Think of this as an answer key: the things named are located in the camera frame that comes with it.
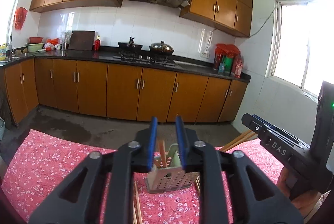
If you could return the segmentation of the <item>person's right hand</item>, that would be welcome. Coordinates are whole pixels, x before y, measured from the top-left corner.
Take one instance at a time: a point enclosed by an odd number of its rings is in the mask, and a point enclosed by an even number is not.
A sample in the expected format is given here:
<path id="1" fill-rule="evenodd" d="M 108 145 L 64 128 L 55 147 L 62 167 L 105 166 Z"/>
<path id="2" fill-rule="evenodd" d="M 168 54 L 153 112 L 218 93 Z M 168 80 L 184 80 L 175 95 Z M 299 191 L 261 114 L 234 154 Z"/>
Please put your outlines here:
<path id="1" fill-rule="evenodd" d="M 290 189 L 286 184 L 288 176 L 289 170 L 286 167 L 283 167 L 280 171 L 280 175 L 276 183 L 276 186 L 286 197 L 290 196 Z M 307 223 L 312 218 L 312 216 L 319 210 L 328 195 L 329 192 L 321 194 L 315 190 L 310 190 L 295 198 L 292 201 L 292 204 L 300 211 L 301 215 L 304 217 L 304 223 Z"/>

